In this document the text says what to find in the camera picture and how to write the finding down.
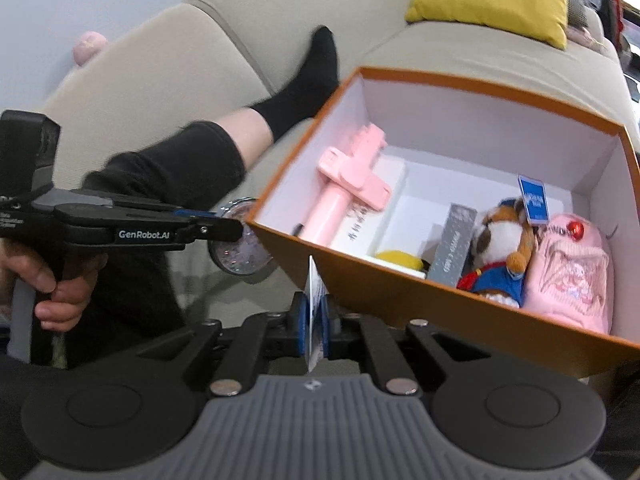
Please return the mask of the person's left hand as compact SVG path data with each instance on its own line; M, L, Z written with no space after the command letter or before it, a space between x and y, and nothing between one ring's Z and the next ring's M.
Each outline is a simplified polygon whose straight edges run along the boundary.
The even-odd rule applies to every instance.
M24 245L1 241L1 314L11 313L15 282L21 278L48 299L35 306L36 318L44 330L66 333L74 328L88 306L99 272L107 255L98 255L81 263L71 280L58 281L46 263Z

